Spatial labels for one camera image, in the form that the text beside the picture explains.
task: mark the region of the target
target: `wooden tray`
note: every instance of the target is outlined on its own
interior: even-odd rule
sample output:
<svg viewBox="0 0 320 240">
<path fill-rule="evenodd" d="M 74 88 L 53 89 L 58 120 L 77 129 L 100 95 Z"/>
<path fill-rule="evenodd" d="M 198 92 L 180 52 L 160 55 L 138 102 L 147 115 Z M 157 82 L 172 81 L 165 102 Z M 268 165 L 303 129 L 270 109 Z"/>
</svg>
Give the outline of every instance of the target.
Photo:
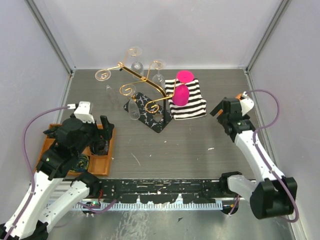
<svg viewBox="0 0 320 240">
<path fill-rule="evenodd" d="M 49 129 L 56 126 L 61 126 L 61 124 L 50 124 Z M 102 124 L 98 124 L 97 126 L 99 129 L 103 128 Z M 92 173 L 93 175 L 100 176 L 100 177 L 101 176 L 107 177 L 109 175 L 110 165 L 112 162 L 112 153 L 114 150 L 115 134 L 116 134 L 116 129 L 114 128 L 112 132 L 112 138 L 109 143 L 108 155 L 103 155 L 103 156 L 92 155 L 90 151 L 90 147 L 85 148 L 85 150 L 83 151 L 83 154 L 89 156 L 89 168 L 88 168 L 89 173 Z M 49 138 L 47 135 L 45 136 L 42 150 L 38 158 L 38 163 L 41 159 L 42 154 L 49 149 L 49 147 L 54 141 L 55 141 L 54 138 Z M 69 171 L 67 176 L 76 177 L 76 176 L 79 176 L 80 174 L 81 172 Z"/>
</svg>

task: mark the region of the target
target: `striped cloth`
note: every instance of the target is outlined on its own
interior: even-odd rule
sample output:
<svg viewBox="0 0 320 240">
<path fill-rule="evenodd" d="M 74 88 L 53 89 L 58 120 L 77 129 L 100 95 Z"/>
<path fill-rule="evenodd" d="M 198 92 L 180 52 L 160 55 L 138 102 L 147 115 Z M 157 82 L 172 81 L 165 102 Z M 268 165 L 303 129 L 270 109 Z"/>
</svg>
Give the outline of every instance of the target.
<svg viewBox="0 0 320 240">
<path fill-rule="evenodd" d="M 174 86 L 178 87 L 181 83 L 179 80 L 165 80 L 166 94 L 172 94 Z M 177 106 L 173 103 L 172 99 L 169 99 L 170 112 L 175 120 L 195 119 L 207 115 L 207 101 L 201 96 L 199 80 L 194 79 L 191 82 L 185 84 L 189 89 L 189 101 L 185 106 Z"/>
</svg>

